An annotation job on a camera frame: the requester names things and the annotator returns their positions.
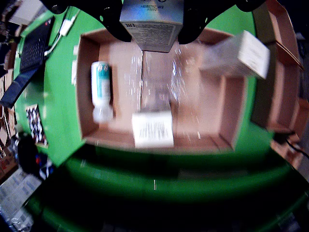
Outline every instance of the black object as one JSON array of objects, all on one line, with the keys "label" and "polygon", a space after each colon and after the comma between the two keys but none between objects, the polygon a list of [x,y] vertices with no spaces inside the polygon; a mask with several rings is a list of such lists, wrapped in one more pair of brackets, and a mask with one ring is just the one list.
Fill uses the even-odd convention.
[{"label": "black object", "polygon": [[40,167],[36,164],[36,154],[38,149],[34,144],[34,140],[31,135],[23,133],[20,135],[20,141],[17,145],[18,161],[24,172],[35,174],[40,177]]},{"label": "black object", "polygon": [[0,104],[12,108],[20,94],[31,81],[34,74],[44,63],[44,51],[48,46],[54,17],[39,25],[25,38],[20,60],[20,74],[5,91]]},{"label": "black object", "polygon": [[26,72],[39,67],[44,61],[44,51],[48,46],[51,25],[54,17],[39,25],[25,38],[23,52],[20,59],[20,72]]},{"label": "black object", "polygon": [[[252,11],[265,0],[184,0],[183,28],[178,35],[180,44],[194,41],[215,17],[235,4],[242,11]],[[130,42],[131,36],[119,22],[122,9],[121,0],[41,0],[41,2],[53,13],[60,14],[68,6],[75,6],[90,14],[117,39]]]},{"label": "black object", "polygon": [[38,68],[20,73],[12,82],[7,91],[5,91],[3,97],[1,98],[0,104],[11,109],[37,70]]}]

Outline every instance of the box flap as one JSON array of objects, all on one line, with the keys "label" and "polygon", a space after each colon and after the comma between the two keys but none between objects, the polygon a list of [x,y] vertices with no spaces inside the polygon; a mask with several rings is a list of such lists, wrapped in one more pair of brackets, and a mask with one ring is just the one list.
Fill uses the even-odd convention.
[{"label": "box flap", "polygon": [[98,60],[98,51],[98,43],[84,35],[81,36],[77,56],[76,104],[82,137],[98,128],[98,124],[92,119],[94,106],[91,98],[91,64]]}]

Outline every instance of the green surface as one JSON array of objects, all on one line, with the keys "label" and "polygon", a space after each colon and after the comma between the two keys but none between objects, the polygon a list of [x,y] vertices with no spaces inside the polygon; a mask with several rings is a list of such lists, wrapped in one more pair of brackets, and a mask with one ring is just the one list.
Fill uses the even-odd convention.
[{"label": "green surface", "polygon": [[[101,231],[103,222],[124,228],[163,228],[168,222],[182,227],[180,231],[201,231],[194,230],[200,223],[203,231],[230,231],[238,225],[237,231],[271,231],[308,201],[306,180],[282,158],[277,163],[271,170],[242,178],[157,178],[154,190],[153,179],[144,174],[91,167],[74,154],[35,191],[26,209],[63,231]],[[80,180],[88,186],[80,185]]]},{"label": "green surface", "polygon": [[[73,8],[67,18],[71,18],[76,11],[77,9]],[[27,35],[28,32],[51,15],[50,12],[41,15],[22,33],[22,36]],[[56,36],[62,17],[63,14],[56,15],[50,42]],[[72,60],[75,59],[73,47],[78,44],[80,34],[101,27],[102,25],[97,20],[84,12],[80,12],[68,36],[61,38],[46,61],[44,82],[41,74],[41,80],[30,83],[15,104],[17,122],[23,125],[25,131],[29,131],[25,107],[33,104],[39,105],[43,128],[49,143],[49,147],[47,149],[42,148],[42,150],[49,155],[56,165],[60,165],[74,150],[83,144],[76,114],[75,87],[71,84],[71,66]],[[252,14],[242,12],[236,6],[211,21],[208,27],[232,34],[240,33],[244,29],[252,34],[255,33]],[[22,42],[18,47],[19,51],[22,50]],[[20,59],[16,58],[15,77],[18,75],[19,62]],[[263,154],[269,149],[272,133],[268,133],[250,122],[255,84],[256,79],[249,78],[246,108],[235,152],[221,152],[220,155],[212,153],[207,156],[205,154],[195,156],[174,155],[170,162],[177,165],[199,166],[205,163],[208,165],[222,163],[233,165],[238,162],[262,160],[264,158]],[[110,152],[110,150],[101,151],[103,153]],[[128,155],[126,152],[118,153],[113,151],[112,153],[119,156]]]},{"label": "green surface", "polygon": [[255,174],[231,178],[169,179],[151,178],[70,158],[70,176],[92,191],[128,199],[169,203],[212,202],[245,196],[282,181],[291,171],[288,164]]},{"label": "green surface", "polygon": [[[76,12],[77,9],[73,8],[66,18],[70,19]],[[51,12],[41,15],[26,28],[22,36],[27,35],[52,15]],[[56,15],[50,44],[61,26],[63,15]],[[38,77],[39,80],[32,81],[15,104],[17,122],[22,124],[27,132],[30,132],[30,128],[25,108],[38,104],[42,125],[49,143],[47,149],[40,149],[46,152],[57,166],[83,144],[76,114],[75,86],[71,84],[72,61],[76,59],[73,55],[73,47],[78,44],[80,34],[101,27],[102,24],[98,21],[80,12],[68,35],[60,39],[46,61],[44,77],[41,74]],[[19,73],[19,63],[20,58],[16,58],[14,77]]]}]

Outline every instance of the green table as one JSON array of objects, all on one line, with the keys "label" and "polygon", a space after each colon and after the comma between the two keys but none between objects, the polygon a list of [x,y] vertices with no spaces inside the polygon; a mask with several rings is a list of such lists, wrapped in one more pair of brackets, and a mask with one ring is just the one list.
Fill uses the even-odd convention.
[{"label": "green table", "polygon": [[[71,18],[77,12],[73,8],[67,18]],[[22,33],[25,37],[36,26],[45,19],[52,16],[46,12],[36,19]],[[54,40],[61,25],[63,14],[55,15],[56,20],[50,37],[50,43]],[[230,8],[208,25],[210,28],[223,30],[232,34],[238,34],[244,29],[255,34],[252,13],[240,11],[236,6]],[[84,141],[81,140],[78,118],[75,104],[75,87],[71,84],[72,61],[76,59],[73,55],[73,47],[78,44],[82,33],[102,28],[102,25],[84,12],[80,12],[67,37],[63,37],[53,53],[46,61],[44,81],[32,81],[24,90],[15,104],[17,122],[29,132],[25,107],[33,104],[39,105],[43,128],[49,143],[47,149],[40,148],[47,153],[50,159],[59,166],[73,151],[79,148]],[[23,40],[17,50],[22,51]],[[20,58],[16,57],[14,77],[19,73]],[[180,155],[171,157],[171,162],[187,166],[209,166],[235,165],[243,162],[253,162],[263,159],[263,155],[269,149],[269,141],[272,133],[256,126],[250,122],[256,79],[249,78],[248,96],[246,102],[243,123],[241,125],[239,139],[234,152],[220,152],[203,155]],[[112,152],[120,156],[127,156],[127,152]],[[140,158],[142,153],[133,156]]]},{"label": "green table", "polygon": [[[71,18],[76,12],[77,9],[74,8],[67,18]],[[51,15],[50,12],[41,15],[22,33],[22,36],[26,36]],[[62,18],[63,14],[56,15],[51,42],[56,36]],[[218,16],[208,27],[232,34],[238,34],[245,29],[255,34],[252,14],[244,13],[237,7],[232,7]],[[46,61],[44,81],[32,81],[15,104],[17,122],[28,132],[25,107],[39,105],[43,128],[49,142],[47,149],[40,149],[47,153],[57,166],[64,163],[57,170],[64,169],[64,173],[60,173],[58,177],[55,175],[54,180],[51,176],[44,183],[47,188],[42,191],[44,194],[36,191],[30,198],[27,208],[33,215],[41,217],[58,231],[87,231],[89,227],[86,229],[80,227],[78,215],[74,221],[72,218],[67,218],[63,212],[63,209],[67,209],[66,212],[71,209],[72,213],[76,214],[80,210],[80,197],[76,196],[74,188],[85,188],[85,194],[91,196],[96,193],[98,199],[107,194],[141,201],[208,204],[233,201],[235,197],[250,198],[254,202],[255,198],[250,196],[257,194],[258,197],[260,195],[258,190],[265,191],[264,199],[267,199],[267,191],[273,187],[274,199],[277,199],[277,196],[281,197],[277,199],[278,204],[274,204],[272,208],[274,213],[269,213],[269,218],[265,218],[263,224],[259,224],[258,227],[253,224],[253,228],[257,231],[267,231],[285,220],[300,205],[305,204],[308,200],[307,182],[279,155],[271,151],[269,142],[273,133],[250,122],[256,85],[256,79],[253,77],[248,81],[246,108],[235,151],[166,156],[83,145],[76,114],[75,87],[71,84],[71,65],[76,59],[73,47],[78,44],[80,34],[99,28],[102,28],[102,25],[98,21],[81,12],[68,36],[60,40]],[[22,43],[23,40],[17,50],[22,49]],[[19,63],[20,59],[16,57],[15,77],[19,72]],[[224,176],[200,180],[179,180],[177,175],[173,174],[156,178],[156,174],[147,174],[147,165],[152,162],[164,164],[165,168],[171,170],[174,168],[220,172],[246,170],[247,173],[238,177]],[[277,210],[277,205],[285,200],[285,196],[280,195],[281,192],[287,193],[290,197],[284,205],[281,205],[280,210]],[[95,210],[97,202],[93,200],[90,203]]]}]

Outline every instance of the cardboard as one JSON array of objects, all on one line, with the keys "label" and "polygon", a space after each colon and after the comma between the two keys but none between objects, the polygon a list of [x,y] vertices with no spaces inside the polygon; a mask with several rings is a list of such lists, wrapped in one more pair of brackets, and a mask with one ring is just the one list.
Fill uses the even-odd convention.
[{"label": "cardboard", "polygon": [[8,138],[8,133],[4,127],[0,128],[0,145],[5,147]]},{"label": "cardboard", "polygon": [[296,35],[286,9],[276,0],[267,0],[253,11],[257,38],[265,43],[278,42],[301,66]]},{"label": "cardboard", "polygon": [[257,80],[251,121],[275,132],[291,132],[295,123],[301,67],[279,43],[267,46],[266,80]]},{"label": "cardboard", "polygon": [[[185,92],[179,103],[171,102],[173,117],[173,148],[156,148],[151,151],[217,151],[235,147],[247,96],[247,79],[239,77],[211,77],[201,72],[199,62],[207,44],[215,44],[231,36],[225,32],[204,29],[198,40],[182,49],[182,79]],[[147,55],[155,56],[153,63],[140,62]],[[76,102],[82,138],[89,144],[136,150],[132,132],[132,114],[140,111],[143,103],[140,81],[150,69],[153,76],[172,74],[175,51],[167,54],[144,52],[135,42],[124,43],[115,39],[107,30],[97,30],[81,35],[77,57]],[[108,62],[112,68],[114,119],[96,124],[91,100],[91,64]],[[186,65],[186,60],[195,60]]]},{"label": "cardboard", "polygon": [[3,152],[6,156],[0,159],[0,167],[4,174],[7,174],[11,172],[11,170],[17,168],[18,165],[13,157],[13,154],[7,148],[5,148]]},{"label": "cardboard", "polygon": [[4,70],[14,68],[16,49],[17,49],[17,43],[11,43],[11,49],[5,55],[4,67],[3,67]]},{"label": "cardboard", "polygon": [[7,91],[7,89],[10,87],[10,85],[13,82],[13,71],[14,69],[9,69],[8,73],[4,75],[4,89]]},{"label": "cardboard", "polygon": [[298,135],[299,139],[305,131],[306,125],[309,120],[309,103],[306,99],[298,99],[296,106],[296,120],[294,124],[294,131]]},{"label": "cardboard", "polygon": [[15,135],[15,123],[16,123],[14,107],[12,109],[8,109],[7,118],[9,122],[10,136],[12,137],[13,135]]},{"label": "cardboard", "polygon": [[270,146],[281,157],[287,160],[295,169],[298,169],[304,156],[303,154],[290,148],[290,146],[287,143],[280,145],[273,140],[271,141]]}]

